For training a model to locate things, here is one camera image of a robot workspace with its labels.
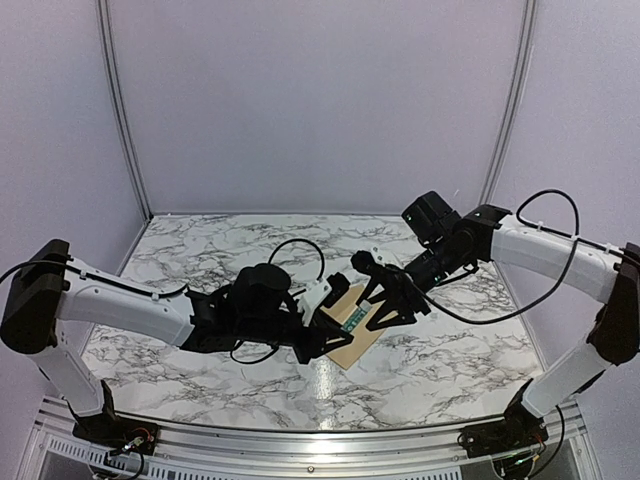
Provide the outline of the white green glue stick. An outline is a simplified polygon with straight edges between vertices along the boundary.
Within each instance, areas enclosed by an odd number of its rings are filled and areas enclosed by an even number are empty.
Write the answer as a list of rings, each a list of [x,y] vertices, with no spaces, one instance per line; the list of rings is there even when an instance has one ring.
[[[342,325],[342,330],[351,333],[361,321],[369,314],[371,310],[371,304],[363,300],[359,305],[356,305],[353,312],[350,313]]]

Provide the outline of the brown kraft paper envelope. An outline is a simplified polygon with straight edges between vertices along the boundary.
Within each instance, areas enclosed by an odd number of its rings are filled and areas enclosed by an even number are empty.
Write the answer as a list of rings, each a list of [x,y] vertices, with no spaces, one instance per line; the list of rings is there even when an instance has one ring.
[[[337,322],[343,325],[347,316],[353,312],[356,300],[364,290],[364,285],[359,284],[352,286],[348,292],[335,303],[331,308],[322,307],[321,310],[333,317]],[[382,305],[377,303],[371,305],[369,314],[361,321],[361,323],[350,333],[354,336],[351,345],[335,350],[327,355],[335,364],[343,370],[348,370],[357,360],[378,340],[385,330],[368,331],[366,323],[373,313]]]

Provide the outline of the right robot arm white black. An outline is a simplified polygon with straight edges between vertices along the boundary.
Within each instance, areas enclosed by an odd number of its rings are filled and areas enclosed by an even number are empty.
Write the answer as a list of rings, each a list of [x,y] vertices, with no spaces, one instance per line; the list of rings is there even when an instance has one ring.
[[[372,393],[374,425],[409,427],[502,412],[516,390],[582,339],[601,305],[563,285],[521,317],[490,324],[548,290],[552,279],[506,264],[483,264],[430,292],[444,306],[414,326],[392,328],[358,363]]]

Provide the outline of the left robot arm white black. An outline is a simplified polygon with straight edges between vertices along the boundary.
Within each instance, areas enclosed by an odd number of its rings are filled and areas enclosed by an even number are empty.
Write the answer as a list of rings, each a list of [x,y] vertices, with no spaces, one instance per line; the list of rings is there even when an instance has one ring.
[[[113,397],[63,337],[63,323],[88,322],[162,341],[183,351],[233,352],[251,342],[289,347],[301,364],[349,345],[353,337],[326,308],[349,283],[342,274],[290,292],[280,267],[259,263],[211,293],[189,286],[174,291],[102,273],[69,253],[66,241],[49,241],[31,259],[2,274],[9,284],[1,340],[29,357],[66,400],[78,426],[106,445],[125,438],[126,423]]]

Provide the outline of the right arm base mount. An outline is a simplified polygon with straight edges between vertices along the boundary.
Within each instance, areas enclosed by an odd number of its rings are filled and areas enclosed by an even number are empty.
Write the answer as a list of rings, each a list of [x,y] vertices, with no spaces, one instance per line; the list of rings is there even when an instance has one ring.
[[[545,443],[549,438],[540,424],[531,428],[506,420],[468,425],[461,429],[457,444],[469,458],[497,455]]]

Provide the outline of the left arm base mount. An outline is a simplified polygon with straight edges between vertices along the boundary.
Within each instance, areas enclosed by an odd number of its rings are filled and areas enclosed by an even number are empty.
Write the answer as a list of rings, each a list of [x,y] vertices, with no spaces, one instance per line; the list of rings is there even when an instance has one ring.
[[[101,381],[102,410],[91,416],[71,414],[75,425],[73,436],[94,444],[109,447],[112,455],[132,451],[150,456],[154,453],[160,433],[157,423],[123,417],[116,413],[111,389]]]

